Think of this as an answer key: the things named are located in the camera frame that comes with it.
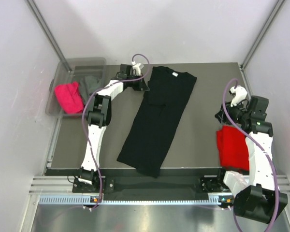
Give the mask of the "black t shirt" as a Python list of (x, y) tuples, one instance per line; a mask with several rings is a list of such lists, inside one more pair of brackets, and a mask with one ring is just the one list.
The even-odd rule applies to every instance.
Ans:
[(143, 95), (117, 161), (157, 178), (170, 149), (197, 77), (168, 67), (153, 67), (149, 91)]

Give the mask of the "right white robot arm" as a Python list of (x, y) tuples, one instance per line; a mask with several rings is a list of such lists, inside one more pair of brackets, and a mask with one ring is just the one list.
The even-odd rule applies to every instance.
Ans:
[(288, 197), (279, 191), (272, 158), (273, 126), (266, 121), (269, 100), (252, 96), (248, 104), (225, 101), (215, 118), (222, 124), (234, 125), (245, 136), (248, 149), (249, 180), (237, 171), (226, 171), (217, 177), (221, 191), (234, 196), (236, 216), (271, 224), (288, 204)]

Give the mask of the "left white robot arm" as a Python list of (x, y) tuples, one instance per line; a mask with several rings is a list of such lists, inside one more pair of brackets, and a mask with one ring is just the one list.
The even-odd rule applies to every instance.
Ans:
[(135, 91), (148, 91), (144, 81), (141, 63), (121, 64), (119, 72), (109, 83), (89, 97), (82, 115), (82, 125), (87, 137), (87, 147), (78, 181), (88, 191), (96, 191), (100, 186), (99, 155), (106, 127), (112, 118), (112, 100), (125, 89), (131, 87)]

